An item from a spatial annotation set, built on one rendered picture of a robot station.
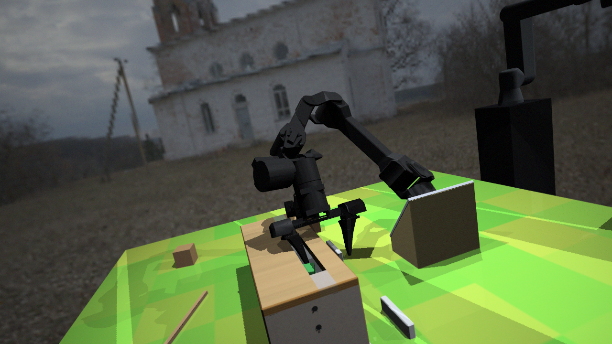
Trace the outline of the tan flat bar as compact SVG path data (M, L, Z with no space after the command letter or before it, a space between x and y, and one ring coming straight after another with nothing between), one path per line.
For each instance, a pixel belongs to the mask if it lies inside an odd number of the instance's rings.
M171 333L170 337L167 338L166 342L164 342L164 344L171 344L174 339L177 337L177 335L180 333L180 331L182 330L182 327L185 326L186 322L188 322L188 320L190 319L190 317L192 317L193 313L196 311L197 307L199 307L199 305L201 304L201 302L203 301L203 299L205 298L205 296L208 294L207 290L203 291L200 295L200 297L197 299L197 301L193 304L192 308L190 309L190 311L188 311L185 315L185 317L182 319L182 321L178 324L178 326L175 328L175 330Z

